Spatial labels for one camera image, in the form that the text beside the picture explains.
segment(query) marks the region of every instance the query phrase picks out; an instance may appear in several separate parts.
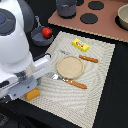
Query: butter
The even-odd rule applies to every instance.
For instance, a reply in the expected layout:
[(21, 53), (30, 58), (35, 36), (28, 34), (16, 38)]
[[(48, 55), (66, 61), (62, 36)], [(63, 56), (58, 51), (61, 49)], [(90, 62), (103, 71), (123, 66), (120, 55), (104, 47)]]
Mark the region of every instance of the butter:
[(86, 52), (89, 49), (89, 46), (87, 44), (85, 44), (84, 42), (82, 42), (81, 40), (77, 38), (72, 41), (72, 45), (74, 45), (75, 47), (77, 47), (83, 52)]

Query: red object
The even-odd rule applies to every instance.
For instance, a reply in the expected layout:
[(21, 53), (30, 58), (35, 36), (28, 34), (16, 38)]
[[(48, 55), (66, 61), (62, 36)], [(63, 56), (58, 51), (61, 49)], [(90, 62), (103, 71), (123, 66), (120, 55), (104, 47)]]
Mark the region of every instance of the red object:
[(47, 39), (51, 38), (52, 33), (53, 33), (52, 30), (49, 29), (49, 28), (44, 28), (44, 29), (42, 30), (43, 36), (44, 36), (45, 38), (47, 38)]

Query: fork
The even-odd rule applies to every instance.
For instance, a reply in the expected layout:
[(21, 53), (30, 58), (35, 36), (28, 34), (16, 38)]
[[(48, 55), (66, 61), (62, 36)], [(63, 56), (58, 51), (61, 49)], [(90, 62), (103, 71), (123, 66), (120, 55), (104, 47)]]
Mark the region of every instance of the fork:
[(74, 85), (74, 86), (82, 88), (82, 89), (87, 89), (86, 85), (78, 83), (78, 82), (75, 82), (75, 81), (70, 80), (70, 79), (64, 79), (63, 77), (61, 77), (61, 76), (59, 76), (59, 75), (57, 75), (57, 74), (55, 74), (53, 72), (47, 73), (46, 76), (49, 77), (49, 78), (55, 79), (55, 80), (62, 80), (64, 82), (66, 82), (66, 83), (69, 83), (71, 85)]

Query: pot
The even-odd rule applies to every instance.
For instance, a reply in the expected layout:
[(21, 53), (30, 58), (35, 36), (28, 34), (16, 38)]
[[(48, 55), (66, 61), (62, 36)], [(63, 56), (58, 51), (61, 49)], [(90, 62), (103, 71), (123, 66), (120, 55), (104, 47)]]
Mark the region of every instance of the pot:
[(69, 17), (76, 13), (76, 0), (56, 0), (57, 13)]

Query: plate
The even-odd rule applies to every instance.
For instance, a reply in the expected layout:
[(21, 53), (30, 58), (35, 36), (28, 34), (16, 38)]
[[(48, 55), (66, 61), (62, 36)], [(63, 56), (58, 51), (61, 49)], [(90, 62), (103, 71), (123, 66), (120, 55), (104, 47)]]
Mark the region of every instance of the plate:
[(84, 72), (83, 61), (76, 56), (65, 56), (57, 63), (58, 73), (68, 79), (74, 79)]

